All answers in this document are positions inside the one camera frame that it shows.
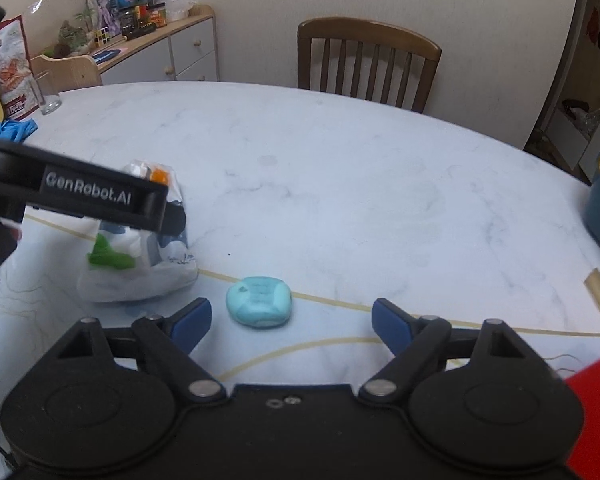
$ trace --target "picture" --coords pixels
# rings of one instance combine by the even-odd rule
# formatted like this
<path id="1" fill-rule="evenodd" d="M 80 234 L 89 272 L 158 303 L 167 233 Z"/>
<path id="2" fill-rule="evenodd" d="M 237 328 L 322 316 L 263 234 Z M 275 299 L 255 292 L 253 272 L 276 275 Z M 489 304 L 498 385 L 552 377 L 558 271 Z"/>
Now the picture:
<path id="1" fill-rule="evenodd" d="M 91 9 L 92 30 L 108 27 L 111 38 L 120 34 L 116 0 L 87 0 L 87 7 Z"/>

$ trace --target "chair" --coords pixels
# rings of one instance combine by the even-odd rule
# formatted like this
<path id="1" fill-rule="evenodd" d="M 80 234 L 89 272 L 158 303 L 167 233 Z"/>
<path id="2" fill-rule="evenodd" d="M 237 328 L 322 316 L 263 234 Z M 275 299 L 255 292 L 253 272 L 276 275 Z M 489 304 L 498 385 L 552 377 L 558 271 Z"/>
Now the chair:
<path id="1" fill-rule="evenodd" d="M 342 87 L 344 84 L 347 41 L 358 42 L 351 81 L 351 97 L 357 97 L 358 95 L 363 43 L 375 44 L 369 79 L 366 85 L 365 99 L 367 101 L 371 101 L 374 94 L 380 46 L 391 48 L 380 98 L 380 102 L 383 104 L 386 104 L 389 97 L 394 72 L 395 51 L 406 51 L 407 56 L 395 102 L 395 106 L 398 108 L 402 108 L 402 104 L 404 103 L 404 95 L 407 89 L 407 82 L 411 69 L 411 58 L 413 54 L 423 57 L 425 61 L 420 74 L 420 81 L 413 100 L 413 105 L 411 106 L 412 111 L 422 113 L 425 104 L 427 103 L 431 84 L 436 75 L 438 61 L 440 60 L 440 55 L 442 53 L 442 49 L 431 40 L 428 40 L 412 30 L 389 25 L 388 23 L 371 22 L 369 20 L 359 20 L 356 18 L 314 18 L 312 20 L 307 20 L 298 27 L 298 88 L 310 89 L 311 45 L 312 40 L 318 38 L 324 38 L 320 92 L 327 91 L 330 40 L 340 40 L 340 56 L 338 58 L 338 71 L 336 73 L 335 85 L 335 92 L 339 95 L 342 95 Z"/>
<path id="2" fill-rule="evenodd" d="M 31 69 L 35 75 L 49 70 L 59 92 L 102 85 L 98 65 L 91 56 L 53 59 L 43 54 L 31 60 Z"/>

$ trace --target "black cable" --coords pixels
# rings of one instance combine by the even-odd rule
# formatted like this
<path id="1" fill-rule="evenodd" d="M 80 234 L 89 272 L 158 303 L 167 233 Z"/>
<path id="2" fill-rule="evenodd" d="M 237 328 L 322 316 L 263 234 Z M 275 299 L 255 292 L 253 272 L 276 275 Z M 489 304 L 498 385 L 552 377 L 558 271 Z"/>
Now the black cable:
<path id="1" fill-rule="evenodd" d="M 9 465 L 9 467 L 11 467 L 11 469 L 15 470 L 18 468 L 18 464 L 16 463 L 16 461 L 13 458 L 13 455 L 10 453 L 7 453 L 2 446 L 0 446 L 0 454 L 4 457 L 4 460 L 6 461 L 6 463 Z"/>

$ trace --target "blue glove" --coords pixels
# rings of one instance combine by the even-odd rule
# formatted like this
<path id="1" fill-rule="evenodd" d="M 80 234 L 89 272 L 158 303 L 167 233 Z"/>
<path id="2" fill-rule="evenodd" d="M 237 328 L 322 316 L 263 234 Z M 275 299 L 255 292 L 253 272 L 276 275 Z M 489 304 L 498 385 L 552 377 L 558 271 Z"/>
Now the blue glove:
<path id="1" fill-rule="evenodd" d="M 38 125 L 33 119 L 28 121 L 4 121 L 0 123 L 0 139 L 23 142 L 37 129 Z"/>

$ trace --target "red and white snack bag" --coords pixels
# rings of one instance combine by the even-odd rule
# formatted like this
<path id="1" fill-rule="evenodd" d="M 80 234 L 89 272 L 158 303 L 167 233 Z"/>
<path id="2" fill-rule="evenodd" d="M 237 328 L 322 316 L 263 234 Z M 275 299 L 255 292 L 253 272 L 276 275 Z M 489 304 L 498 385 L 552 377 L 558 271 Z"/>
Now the red and white snack bag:
<path id="1" fill-rule="evenodd" d="M 0 24 L 0 101 L 6 119 L 19 120 L 38 108 L 22 16 Z"/>

